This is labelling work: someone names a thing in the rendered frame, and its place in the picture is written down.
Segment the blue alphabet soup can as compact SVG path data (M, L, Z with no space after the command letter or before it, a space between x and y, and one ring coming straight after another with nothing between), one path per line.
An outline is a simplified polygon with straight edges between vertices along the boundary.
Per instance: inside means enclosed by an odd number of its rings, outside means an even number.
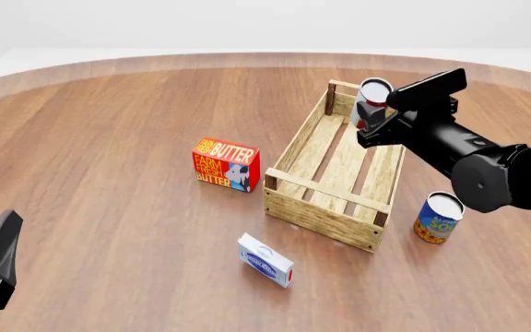
M465 211L462 202L453 194L442 191L429 193L413 229L428 243L445 243L463 219Z

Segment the wooden slat tray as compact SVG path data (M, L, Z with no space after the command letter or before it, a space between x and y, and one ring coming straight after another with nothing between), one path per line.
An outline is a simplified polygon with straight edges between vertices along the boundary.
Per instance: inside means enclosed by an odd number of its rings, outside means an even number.
M362 148L349 122L354 96L328 88L287 145L265 171L267 215L373 252L395 202L406 156L403 146Z

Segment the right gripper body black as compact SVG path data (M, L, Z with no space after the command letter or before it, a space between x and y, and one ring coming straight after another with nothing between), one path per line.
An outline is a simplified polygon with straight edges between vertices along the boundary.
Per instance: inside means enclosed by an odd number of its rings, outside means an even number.
M404 114L394 113L368 132L364 129L359 130L357 141L363 148L393 146L404 143L411 133L412 126Z

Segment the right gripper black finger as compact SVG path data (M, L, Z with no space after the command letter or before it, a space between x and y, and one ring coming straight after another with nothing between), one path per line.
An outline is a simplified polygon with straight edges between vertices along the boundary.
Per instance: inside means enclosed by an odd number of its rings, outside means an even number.
M356 121L358 129L370 132L379 123L379 107L372 106L365 101L356 104L359 120Z

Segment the white and blue box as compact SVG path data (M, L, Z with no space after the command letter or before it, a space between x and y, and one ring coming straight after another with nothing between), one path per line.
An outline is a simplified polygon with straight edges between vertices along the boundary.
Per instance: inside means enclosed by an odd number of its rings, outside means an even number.
M292 281L294 262L245 233L237 240L240 259L264 276L287 288Z

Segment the tomato sauce can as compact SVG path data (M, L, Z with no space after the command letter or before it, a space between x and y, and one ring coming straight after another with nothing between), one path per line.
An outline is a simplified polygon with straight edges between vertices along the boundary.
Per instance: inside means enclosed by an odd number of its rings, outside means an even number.
M380 124L386 118L386 99L393 90L394 88L389 82L379 77L371 77L361 82L350 115L351 123L356 126L356 121L359 120L356 104L359 101L365 101L372 106L379 107L378 124Z

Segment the red butter box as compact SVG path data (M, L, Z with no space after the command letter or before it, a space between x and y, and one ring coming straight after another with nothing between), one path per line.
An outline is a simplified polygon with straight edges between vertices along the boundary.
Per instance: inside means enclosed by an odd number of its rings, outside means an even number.
M260 149L203 137L192 150L196 179L252 193L260 178Z

